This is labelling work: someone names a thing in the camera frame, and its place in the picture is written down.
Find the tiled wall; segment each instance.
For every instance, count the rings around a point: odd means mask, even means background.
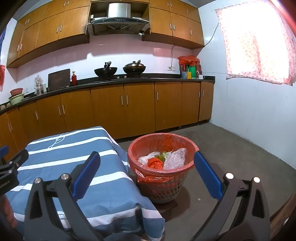
[[[8,32],[11,36],[15,27],[15,20],[8,25]],[[1,51],[1,59],[7,59],[7,52],[11,36],[5,36]],[[117,67],[116,74],[124,74],[122,67],[132,61],[141,60],[146,66],[144,73],[171,73],[179,74],[178,57],[192,55],[191,49],[175,46],[173,49],[174,72],[167,71],[171,65],[172,45],[146,42],[141,40],[139,35],[117,34],[91,36],[90,43],[77,45],[57,50],[34,59],[21,67],[9,69],[9,72],[16,73],[13,78],[5,73],[5,84],[0,92],[0,103],[7,101],[10,97],[10,90],[13,88],[28,88],[28,92],[34,92],[34,78],[39,74],[47,85],[48,74],[63,69],[75,71],[77,79],[95,77],[94,69],[103,68],[104,63],[111,61],[111,66]]]
[[[199,8],[207,43],[218,19],[215,9],[245,2],[216,0]],[[216,76],[211,122],[250,140],[296,169],[296,85],[277,85],[248,78],[226,80],[226,53],[218,27],[198,54],[202,72]]]

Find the blue gripper pad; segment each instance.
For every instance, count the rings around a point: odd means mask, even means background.
[[[195,168],[206,185],[211,197],[220,201],[223,196],[221,181],[199,151],[194,154],[193,160]]]
[[[95,176],[98,168],[101,164],[100,155],[97,152],[93,152],[89,158],[85,161],[84,168],[76,178],[72,185],[72,198],[78,200],[84,197],[89,184]]]
[[[8,146],[4,146],[0,149],[0,158],[4,157],[6,154],[8,154],[9,148]]]

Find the gray floor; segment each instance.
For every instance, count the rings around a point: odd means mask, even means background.
[[[211,123],[173,131],[195,142],[210,162],[220,165],[240,179],[258,176],[264,186],[270,215],[278,210],[296,190],[296,170],[249,141]],[[119,143],[127,150],[131,141]],[[199,174],[189,171],[185,184],[176,197],[179,205],[173,218],[165,224],[165,241],[187,241],[198,231],[216,205]],[[222,232],[231,225],[238,207],[228,218]]]

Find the power outlet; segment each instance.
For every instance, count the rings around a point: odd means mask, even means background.
[[[168,66],[168,71],[175,71],[175,67],[174,66]]]

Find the red bowl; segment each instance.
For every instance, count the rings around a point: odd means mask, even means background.
[[[19,95],[22,93],[22,90],[23,88],[16,88],[16,89],[13,89],[10,93],[11,93],[11,96],[15,96],[15,95]]]

